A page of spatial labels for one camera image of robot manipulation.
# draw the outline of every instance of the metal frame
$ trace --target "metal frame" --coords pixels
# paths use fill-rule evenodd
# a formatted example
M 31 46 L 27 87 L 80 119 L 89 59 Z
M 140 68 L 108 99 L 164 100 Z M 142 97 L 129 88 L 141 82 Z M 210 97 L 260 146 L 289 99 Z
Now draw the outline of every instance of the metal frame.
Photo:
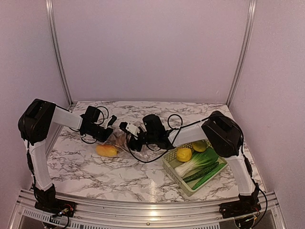
M 103 229 L 204 228 L 207 225 L 216 225 L 222 221 L 233 220 L 233 218 L 222 218 L 219 213 L 219 204 L 238 199 L 228 198 L 185 203 L 144 203 L 83 198 L 61 193 L 58 193 L 57 197 L 76 202 L 75 214 L 71 218 L 71 227 L 69 227 L 73 229 L 81 228 L 77 224 L 79 226 L 84 225 L 83 228 L 86 225 L 92 227 L 98 225 Z M 267 193 L 267 199 L 268 209 L 274 210 L 280 218 L 281 212 L 274 192 Z M 264 211 L 265 199 L 260 195 L 259 200 L 262 211 Z M 49 217 L 49 213 L 34 208 L 35 202 L 32 191 L 21 190 L 9 229 L 17 229 L 23 215 L 37 219 L 37 214 L 39 214 L 42 221 Z M 65 219 L 59 218 L 57 220 L 62 225 L 66 222 Z M 285 229 L 285 225 L 281 226 L 280 223 L 278 221 L 278 228 Z
M 61 77 L 62 87 L 63 87 L 68 104 L 72 105 L 73 100 L 72 100 L 72 96 L 71 96 L 71 93 L 70 93 L 70 90 L 68 87 L 67 78 L 66 78 L 62 60 L 61 60 L 61 53 L 60 53 L 60 49 L 59 49 L 59 43 L 58 43 L 56 27 L 55 27 L 55 18 L 54 18 L 52 0 L 46 0 L 46 6 L 47 6 L 47 14 L 48 14 L 50 30 L 51 30 L 52 43 L 53 43 L 53 48 L 55 51 L 55 57 L 56 57 L 58 70 L 59 70 L 60 77 Z
M 252 34 L 252 30 L 253 30 L 253 22 L 254 22 L 254 15 L 255 15 L 255 9 L 256 9 L 256 1 L 257 0 L 250 0 L 250 4 L 249 4 L 249 11 L 248 11 L 248 17 L 247 17 L 247 23 L 246 23 L 246 29 L 245 29 L 245 33 L 244 33 L 244 40 L 243 40 L 243 45 L 242 45 L 242 49 L 240 52 L 240 56 L 239 56 L 239 60 L 238 60 L 238 64 L 234 73 L 234 78 L 232 81 L 232 85 L 230 88 L 230 92 L 227 98 L 227 101 L 225 104 L 227 104 L 227 106 L 229 107 L 232 103 L 232 100 L 234 98 L 236 89 L 237 89 L 237 85 L 243 70 L 243 65 L 244 65 L 244 60 L 246 57 L 246 53 L 247 50 L 249 48 L 249 43 L 250 43 L 250 39 L 251 39 L 251 34 Z

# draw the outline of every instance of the lemon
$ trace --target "lemon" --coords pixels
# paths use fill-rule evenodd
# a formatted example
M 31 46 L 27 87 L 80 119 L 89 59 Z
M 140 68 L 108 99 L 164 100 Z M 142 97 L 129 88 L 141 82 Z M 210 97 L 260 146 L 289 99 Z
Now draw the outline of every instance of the lemon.
M 192 150 L 189 148 L 180 148 L 177 150 L 177 160 L 187 162 L 192 158 Z
M 208 144 L 206 141 L 200 140 L 200 141 L 192 142 L 192 147 L 197 152 L 204 152 L 207 149 Z

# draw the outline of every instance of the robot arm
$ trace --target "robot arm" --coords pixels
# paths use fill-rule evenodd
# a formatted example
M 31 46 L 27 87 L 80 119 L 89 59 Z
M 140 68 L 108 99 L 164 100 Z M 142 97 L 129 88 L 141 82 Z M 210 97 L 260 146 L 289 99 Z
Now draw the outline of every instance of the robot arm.
M 150 114 L 143 118 L 146 131 L 131 123 L 121 123 L 120 129 L 131 134 L 127 143 L 131 150 L 141 151 L 142 145 L 156 144 L 161 149 L 173 149 L 184 144 L 208 139 L 215 152 L 229 164 L 239 191 L 239 201 L 223 203 L 220 212 L 223 218 L 237 217 L 260 210 L 259 186 L 252 178 L 252 168 L 242 153 L 243 136 L 237 124 L 221 112 L 215 111 L 205 122 L 198 121 L 180 129 L 166 131 L 160 118 Z
M 18 128 L 27 149 L 28 166 L 33 176 L 33 189 L 37 203 L 36 208 L 58 214 L 66 206 L 74 208 L 75 203 L 55 198 L 55 187 L 52 184 L 47 166 L 46 137 L 51 123 L 67 126 L 79 130 L 80 134 L 87 134 L 100 142 L 104 142 L 113 132 L 110 126 L 117 119 L 114 115 L 106 120 L 106 125 L 95 124 L 101 111 L 88 106 L 81 116 L 58 107 L 54 103 L 35 99 L 21 116 Z

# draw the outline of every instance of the metal base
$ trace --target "metal base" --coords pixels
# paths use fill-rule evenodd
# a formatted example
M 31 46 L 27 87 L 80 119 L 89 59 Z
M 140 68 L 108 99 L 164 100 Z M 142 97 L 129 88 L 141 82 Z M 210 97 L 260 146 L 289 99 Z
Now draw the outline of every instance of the metal base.
M 72 210 L 69 210 L 66 214 L 71 218 L 73 217 L 74 215 L 74 212 L 75 212 L 75 202 L 72 202 L 72 201 L 68 201 L 68 200 L 62 200 L 62 199 L 56 199 L 57 202 L 58 202 L 58 206 L 59 208 L 58 209 L 55 209 L 55 208 L 48 208 L 46 206 L 43 206 L 41 203 L 39 202 L 36 202 L 35 203 L 35 208 L 36 209 L 39 209 L 39 210 L 42 210 L 42 211 L 46 211 L 46 212 L 49 212 L 49 213 L 53 213 L 53 214 L 58 214 L 60 211 L 62 211 L 63 209 L 65 208 L 69 208 L 70 209 L 70 206 L 72 207 Z
M 224 219 L 251 214 L 262 209 L 259 202 L 250 206 L 248 203 L 238 201 L 220 204 L 219 212 Z
M 274 214 L 265 216 L 257 228 L 275 229 L 273 220 L 277 228 L 286 228 L 274 192 L 266 195 L 269 214 L 271 211 L 274 211 Z M 224 199 L 184 203 L 145 203 L 85 198 L 62 193 L 57 193 L 57 198 L 77 203 L 74 217 L 70 218 L 70 229 L 81 227 L 84 229 L 91 227 L 94 229 L 195 229 L 201 227 L 209 229 L 210 226 L 212 229 L 212 226 L 217 228 L 214 225 L 216 222 L 220 224 L 218 228 L 221 229 L 236 228 L 233 218 L 223 219 L 222 214 L 219 213 L 219 206 L 225 201 Z M 239 200 L 238 197 L 226 199 L 228 202 L 237 200 Z M 264 196 L 259 195 L 259 200 L 264 210 Z M 57 226 L 66 225 L 66 217 L 56 217 L 52 219 L 54 223 L 50 222 L 50 217 L 54 213 L 35 209 L 35 202 L 32 191 L 21 190 L 10 221 L 10 229 L 20 229 L 21 221 L 28 218 L 38 220 L 39 223 L 43 221 Z

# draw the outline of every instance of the basket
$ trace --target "basket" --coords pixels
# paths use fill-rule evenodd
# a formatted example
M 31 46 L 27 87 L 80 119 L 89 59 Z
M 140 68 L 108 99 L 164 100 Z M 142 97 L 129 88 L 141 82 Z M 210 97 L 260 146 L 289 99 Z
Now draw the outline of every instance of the basket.
M 212 148 L 211 143 L 206 139 L 205 140 L 208 144 L 209 147 Z M 179 148 L 189 148 L 189 149 L 193 149 L 192 148 L 192 143 L 188 143 L 185 144 L 183 146 L 180 146 L 178 148 L 175 148 L 173 150 L 170 150 L 167 154 L 165 154 L 162 157 L 162 161 L 163 161 L 163 168 L 166 170 L 166 172 L 174 179 L 174 181 L 180 186 L 180 188 L 186 193 L 186 195 L 188 197 L 190 197 L 191 195 L 193 195 L 195 192 L 197 192 L 199 189 L 201 189 L 204 185 L 206 185 L 210 180 L 212 180 L 217 174 L 219 174 L 224 168 L 227 167 L 227 162 L 222 158 L 219 157 L 218 158 L 218 162 L 219 163 L 225 163 L 226 165 L 221 168 L 215 175 L 213 175 L 210 179 L 208 179 L 206 182 L 204 182 L 202 185 L 200 185 L 197 189 L 192 190 L 192 187 L 199 181 L 199 179 L 191 181 L 189 183 L 185 183 L 183 181 L 183 179 L 176 173 L 175 168 L 181 164 L 183 164 L 183 162 L 180 162 L 176 159 L 176 153 L 177 150 Z M 188 177 L 194 173 L 196 173 L 198 170 L 193 170 L 188 172 L 184 177 Z

